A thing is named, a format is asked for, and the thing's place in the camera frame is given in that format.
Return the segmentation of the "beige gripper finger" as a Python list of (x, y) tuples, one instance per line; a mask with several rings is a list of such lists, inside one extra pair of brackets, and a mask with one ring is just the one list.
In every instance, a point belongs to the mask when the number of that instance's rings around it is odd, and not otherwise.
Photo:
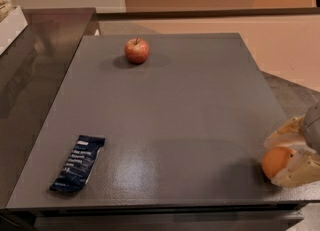
[(320, 154), (300, 149), (289, 159), (271, 183), (284, 188), (296, 188), (320, 181)]
[(274, 148), (304, 144), (305, 138), (301, 128), (303, 120), (303, 116), (289, 119), (265, 139), (264, 146)]

